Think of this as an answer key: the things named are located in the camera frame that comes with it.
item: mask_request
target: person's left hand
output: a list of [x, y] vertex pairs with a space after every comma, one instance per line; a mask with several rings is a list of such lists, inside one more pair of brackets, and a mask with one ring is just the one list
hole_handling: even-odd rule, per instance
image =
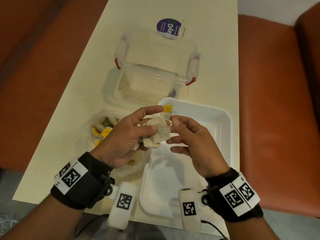
[[[103, 141], [90, 154], [112, 168], [120, 168], [130, 161], [136, 151], [132, 148], [137, 144], [139, 137], [154, 135], [158, 131], [156, 125], [143, 125], [145, 115], [163, 112], [164, 107], [154, 105], [143, 107], [124, 117]], [[140, 149], [148, 150], [143, 145]]]

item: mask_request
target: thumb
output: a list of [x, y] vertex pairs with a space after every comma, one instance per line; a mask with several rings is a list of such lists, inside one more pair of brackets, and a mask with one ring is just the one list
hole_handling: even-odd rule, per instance
[[142, 125], [142, 126], [134, 127], [132, 130], [133, 130], [134, 136], [136, 136], [136, 137], [151, 136], [151, 135], [154, 135], [158, 131], [158, 126], [156, 126], [156, 125]]
[[189, 145], [192, 143], [194, 133], [192, 133], [182, 122], [177, 119], [172, 119], [173, 133], [178, 133]]

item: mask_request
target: black wrist strap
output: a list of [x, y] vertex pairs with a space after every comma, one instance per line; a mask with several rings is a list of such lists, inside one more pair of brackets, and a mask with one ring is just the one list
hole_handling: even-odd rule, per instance
[[220, 215], [227, 222], [242, 222], [254, 217], [263, 217], [263, 211], [259, 204], [241, 216], [237, 216], [220, 192], [222, 187], [232, 183], [237, 177], [239, 177], [239, 173], [233, 168], [230, 168], [228, 172], [217, 177], [206, 178], [209, 187], [206, 189], [208, 194], [203, 196], [203, 199], [206, 200], [208, 206], [213, 209], [214, 212]]
[[78, 161], [88, 169], [69, 190], [63, 194], [55, 185], [51, 188], [51, 195], [62, 204], [81, 210], [92, 208], [95, 203], [104, 198], [114, 179], [109, 176], [112, 168], [94, 158], [89, 152], [79, 157]]

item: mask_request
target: human hand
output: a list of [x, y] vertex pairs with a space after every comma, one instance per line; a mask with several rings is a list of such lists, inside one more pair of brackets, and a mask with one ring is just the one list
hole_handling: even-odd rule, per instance
[[[161, 113], [163, 110], [163, 106], [154, 105], [140, 108], [124, 117], [90, 154], [114, 169], [122, 167], [131, 160], [136, 152], [132, 148], [137, 144], [139, 137], [150, 136], [158, 131], [156, 125], [137, 125], [143, 125], [146, 122], [143, 119], [145, 115]], [[140, 149], [148, 150], [143, 144], [140, 145]]]
[[180, 144], [186, 146], [173, 146], [170, 150], [174, 153], [190, 156], [196, 171], [204, 178], [218, 176], [229, 171], [229, 166], [224, 160], [216, 142], [208, 129], [195, 120], [173, 115], [170, 117], [171, 133], [178, 136], [171, 137], [167, 144]]

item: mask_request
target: person's right hand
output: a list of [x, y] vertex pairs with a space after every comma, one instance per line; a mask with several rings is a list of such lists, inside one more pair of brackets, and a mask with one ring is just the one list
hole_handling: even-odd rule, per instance
[[229, 171], [216, 142], [208, 129], [189, 117], [173, 115], [170, 117], [171, 133], [178, 136], [171, 137], [167, 144], [180, 144], [186, 146], [173, 146], [174, 153], [190, 156], [196, 171], [204, 178], [218, 176]]

